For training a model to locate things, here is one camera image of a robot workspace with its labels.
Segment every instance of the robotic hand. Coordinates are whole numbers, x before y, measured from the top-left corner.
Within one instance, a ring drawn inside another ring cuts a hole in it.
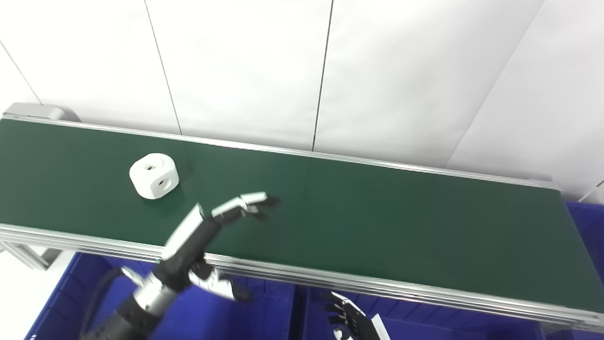
[[[162,260],[143,279],[133,271],[124,273],[139,287],[101,326],[81,340],[144,340],[153,332],[178,295],[194,284],[208,292],[235,301],[249,301],[252,293],[230,276],[205,262],[205,248],[225,224],[249,215],[262,218],[257,205],[275,203],[265,192],[236,197],[204,216],[197,204],[168,239]]]
[[[329,317],[331,324],[341,324],[333,330],[337,340],[390,340],[379,314],[371,319],[347,297],[334,292],[321,294],[323,300],[329,303],[325,306],[328,312],[336,315]]]

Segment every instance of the conveyor belt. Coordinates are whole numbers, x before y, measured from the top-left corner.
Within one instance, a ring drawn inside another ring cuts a hole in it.
[[[148,201],[151,152],[181,183]],[[0,120],[0,239],[152,261],[196,203],[281,198],[226,228],[214,264],[248,275],[598,326],[604,289],[560,193],[522,181],[33,117]]]

